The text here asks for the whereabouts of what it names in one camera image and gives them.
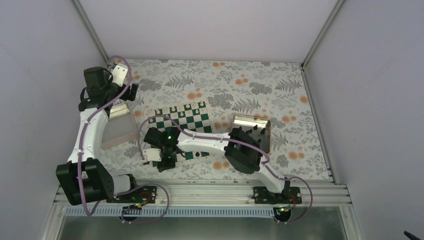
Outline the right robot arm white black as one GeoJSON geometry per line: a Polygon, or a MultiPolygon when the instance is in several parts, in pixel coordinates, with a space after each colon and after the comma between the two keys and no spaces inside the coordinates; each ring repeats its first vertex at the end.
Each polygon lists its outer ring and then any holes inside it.
{"type": "Polygon", "coordinates": [[[289,179],[274,172],[269,166],[270,156],[260,148],[257,140],[242,129],[233,128],[231,132],[214,134],[184,130],[177,126],[168,131],[151,127],[143,141],[150,145],[150,148],[140,152],[147,162],[170,163],[175,155],[188,152],[224,156],[236,171],[255,175],[270,192],[274,202],[282,204],[290,197],[289,179]]]}

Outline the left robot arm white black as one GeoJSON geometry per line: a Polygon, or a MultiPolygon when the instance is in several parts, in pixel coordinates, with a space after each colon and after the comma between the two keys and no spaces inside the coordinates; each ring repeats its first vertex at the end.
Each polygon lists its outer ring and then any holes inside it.
{"type": "Polygon", "coordinates": [[[134,101],[137,84],[128,85],[129,69],[117,64],[112,70],[91,67],[83,72],[86,86],[78,105],[80,125],[72,153],[65,164],[56,167],[56,177],[72,206],[108,200],[115,194],[131,203],[139,197],[132,174],[113,176],[100,161],[105,127],[112,103],[117,99],[134,101]]]}

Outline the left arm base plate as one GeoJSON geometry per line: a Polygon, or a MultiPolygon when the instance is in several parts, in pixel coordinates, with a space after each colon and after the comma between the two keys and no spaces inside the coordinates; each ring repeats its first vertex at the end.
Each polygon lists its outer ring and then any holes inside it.
{"type": "Polygon", "coordinates": [[[135,191],[118,195],[111,199],[107,199],[107,203],[123,203],[123,204],[154,204],[156,200],[157,187],[153,185],[143,186],[135,191]]]}

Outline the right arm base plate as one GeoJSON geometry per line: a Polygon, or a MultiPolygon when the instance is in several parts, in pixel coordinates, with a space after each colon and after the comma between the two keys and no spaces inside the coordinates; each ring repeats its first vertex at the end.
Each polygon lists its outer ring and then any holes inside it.
{"type": "Polygon", "coordinates": [[[253,188],[251,198],[257,205],[302,204],[302,194],[299,187],[291,186],[280,193],[268,191],[265,186],[253,188]]]}

